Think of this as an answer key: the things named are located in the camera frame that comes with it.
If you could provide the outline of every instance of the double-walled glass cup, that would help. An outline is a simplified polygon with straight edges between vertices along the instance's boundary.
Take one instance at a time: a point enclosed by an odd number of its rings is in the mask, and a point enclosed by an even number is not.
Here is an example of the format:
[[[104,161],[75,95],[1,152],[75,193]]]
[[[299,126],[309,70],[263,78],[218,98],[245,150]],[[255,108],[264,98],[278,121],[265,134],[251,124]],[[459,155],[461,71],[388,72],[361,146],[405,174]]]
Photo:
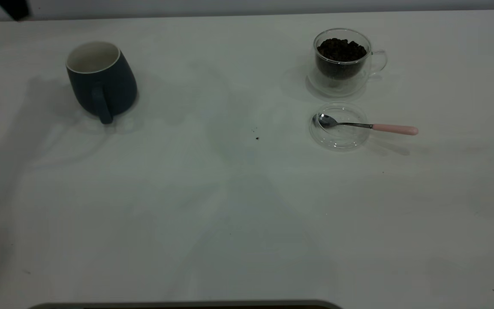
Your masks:
[[[325,58],[317,48],[326,39],[354,41],[363,46],[367,53],[355,61],[334,61]],[[328,96],[349,96],[362,88],[369,76],[384,69],[387,61],[386,52],[373,51],[371,42],[365,35],[345,28],[329,29],[314,39],[308,62],[308,80],[315,89]]]

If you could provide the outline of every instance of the white table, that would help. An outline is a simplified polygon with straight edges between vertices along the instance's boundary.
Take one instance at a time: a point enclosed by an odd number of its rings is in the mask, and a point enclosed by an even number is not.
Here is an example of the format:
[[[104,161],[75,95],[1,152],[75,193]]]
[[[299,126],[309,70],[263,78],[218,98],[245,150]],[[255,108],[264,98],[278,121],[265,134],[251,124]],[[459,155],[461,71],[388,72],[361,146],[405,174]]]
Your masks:
[[[418,136],[310,138],[331,27],[388,52],[350,100]],[[91,40],[139,85],[110,127],[65,72]],[[262,299],[494,308],[494,11],[0,23],[0,309]]]

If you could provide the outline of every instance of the mug rim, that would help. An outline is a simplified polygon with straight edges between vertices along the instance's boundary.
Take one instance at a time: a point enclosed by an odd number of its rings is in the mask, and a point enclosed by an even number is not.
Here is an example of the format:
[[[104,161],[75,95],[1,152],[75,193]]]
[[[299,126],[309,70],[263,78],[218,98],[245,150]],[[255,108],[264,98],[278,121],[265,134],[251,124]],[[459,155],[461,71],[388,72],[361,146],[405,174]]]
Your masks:
[[[336,61],[336,60],[331,60],[327,57],[325,57],[324,55],[322,55],[318,50],[317,50],[317,39],[324,35],[325,33],[329,33],[331,31],[337,31],[337,30],[345,30],[345,31],[351,31],[353,33],[357,33],[359,34],[360,36],[362,36],[366,41],[367,41],[367,44],[369,45],[369,50],[367,51],[367,53],[361,57],[360,59],[357,59],[357,60],[354,60],[354,61]],[[365,35],[363,35],[362,33],[359,33],[358,31],[354,30],[354,29],[349,29],[349,28],[331,28],[331,29],[327,29],[325,31],[322,31],[320,34],[318,34],[316,36],[316,38],[314,39],[314,42],[313,42],[313,47],[314,47],[314,51],[316,51],[316,55],[321,58],[322,60],[324,61],[327,61],[327,62],[331,62],[331,63],[334,63],[334,64],[356,64],[356,63],[359,63],[361,61],[364,61],[365,59],[367,59],[367,57],[369,57],[369,55],[373,52],[372,50],[372,46],[371,46],[371,41],[369,41],[369,38],[366,37]]]
[[[86,45],[100,44],[100,43],[101,44],[104,44],[104,45],[111,45],[111,47],[114,47],[115,49],[117,49],[117,57],[116,57],[116,59],[110,65],[108,65],[107,67],[105,67],[103,69],[92,71],[92,72],[79,72],[79,71],[76,71],[76,70],[70,68],[70,65],[68,63],[70,61],[71,55],[75,51],[77,51],[78,49],[80,49],[82,47],[85,47]],[[112,44],[110,42],[104,42],[104,41],[91,41],[91,42],[83,43],[83,44],[77,46],[76,48],[74,48],[72,51],[70,51],[70,53],[68,54],[68,57],[66,58],[66,68],[68,70],[70,70],[71,72],[74,72],[74,73],[77,73],[77,74],[94,74],[94,73],[98,73],[98,72],[102,72],[104,70],[107,70],[108,68],[111,68],[119,60],[120,57],[121,57],[121,49],[119,49],[119,47],[117,47],[115,44]]]

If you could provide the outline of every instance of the spoon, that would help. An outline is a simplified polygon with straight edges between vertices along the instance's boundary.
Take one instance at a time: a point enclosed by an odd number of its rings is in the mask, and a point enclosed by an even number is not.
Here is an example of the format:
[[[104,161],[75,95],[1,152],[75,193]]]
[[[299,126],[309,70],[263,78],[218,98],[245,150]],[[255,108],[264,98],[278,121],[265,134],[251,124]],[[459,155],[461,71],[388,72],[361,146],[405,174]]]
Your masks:
[[[417,135],[418,129],[416,127],[409,127],[407,125],[392,125],[392,124],[363,124],[363,123],[349,123],[349,122],[337,122],[335,118],[320,114],[317,116],[319,124],[324,129],[335,127],[337,125],[350,125],[352,127],[366,127],[367,129],[373,129],[375,131],[384,131],[390,133],[398,133],[405,135]]]

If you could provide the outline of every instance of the coffee ground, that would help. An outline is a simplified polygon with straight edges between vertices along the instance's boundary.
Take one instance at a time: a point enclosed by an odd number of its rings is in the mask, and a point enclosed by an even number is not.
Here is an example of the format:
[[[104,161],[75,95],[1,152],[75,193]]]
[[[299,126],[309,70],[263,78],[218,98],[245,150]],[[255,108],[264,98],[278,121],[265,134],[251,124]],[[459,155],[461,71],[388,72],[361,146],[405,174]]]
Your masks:
[[[326,39],[317,48],[319,53],[333,61],[356,61],[367,54],[365,47],[347,39]]]

